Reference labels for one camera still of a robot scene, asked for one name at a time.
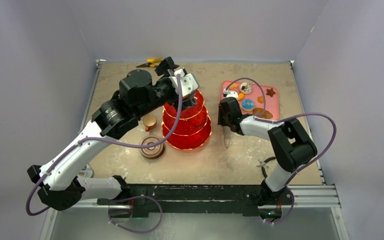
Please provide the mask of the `red three-tier cake stand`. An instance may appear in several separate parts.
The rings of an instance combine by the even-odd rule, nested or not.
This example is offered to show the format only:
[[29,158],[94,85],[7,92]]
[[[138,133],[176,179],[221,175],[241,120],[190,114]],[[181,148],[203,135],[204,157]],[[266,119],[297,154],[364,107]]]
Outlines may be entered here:
[[178,150],[194,150],[203,146],[212,134],[212,121],[199,90],[195,92],[196,105],[181,112],[173,134],[167,142]]

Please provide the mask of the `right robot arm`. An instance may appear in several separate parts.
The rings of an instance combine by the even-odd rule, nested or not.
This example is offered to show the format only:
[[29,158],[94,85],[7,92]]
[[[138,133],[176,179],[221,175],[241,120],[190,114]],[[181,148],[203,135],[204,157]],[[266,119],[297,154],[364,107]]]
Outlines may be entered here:
[[243,114],[234,97],[219,102],[217,124],[227,129],[227,133],[258,137],[271,143],[277,166],[260,185],[259,196],[255,198],[260,206],[278,200],[293,173],[318,154],[316,145],[298,119],[275,123]]

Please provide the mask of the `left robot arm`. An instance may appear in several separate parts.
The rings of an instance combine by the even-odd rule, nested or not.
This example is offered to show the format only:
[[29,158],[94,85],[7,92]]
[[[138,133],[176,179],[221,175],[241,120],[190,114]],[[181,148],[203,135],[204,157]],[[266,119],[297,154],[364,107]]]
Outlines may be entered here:
[[200,85],[192,73],[179,68],[171,57],[163,59],[155,72],[157,81],[144,69],[130,71],[69,146],[47,164],[28,168],[34,183],[31,193],[47,209],[63,211],[89,199],[107,199],[118,205],[128,201],[130,188],[123,177],[90,178],[79,173],[105,148],[120,145],[121,138],[152,111],[165,104],[178,111],[196,104],[194,96]]

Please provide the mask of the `pink serving tray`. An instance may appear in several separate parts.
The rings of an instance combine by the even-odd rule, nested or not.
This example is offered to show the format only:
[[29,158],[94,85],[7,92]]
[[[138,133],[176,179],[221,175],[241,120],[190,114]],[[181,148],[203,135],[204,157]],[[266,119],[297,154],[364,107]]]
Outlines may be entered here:
[[[251,85],[250,93],[242,93],[242,85]],[[274,86],[260,85],[263,92],[257,84],[251,82],[237,81],[230,86],[228,91],[235,91],[238,94],[238,103],[243,114],[252,114],[257,108],[263,109],[265,112],[263,118],[268,120],[278,120],[280,117],[280,101],[278,90]],[[254,108],[243,107],[247,103],[253,102]]]

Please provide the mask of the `black serving tongs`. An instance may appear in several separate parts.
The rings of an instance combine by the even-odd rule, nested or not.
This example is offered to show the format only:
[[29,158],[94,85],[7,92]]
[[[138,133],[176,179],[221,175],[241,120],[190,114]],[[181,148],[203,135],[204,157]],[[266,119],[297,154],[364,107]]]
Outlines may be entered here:
[[226,149],[229,148],[231,142],[231,129],[228,126],[222,127],[223,144]]

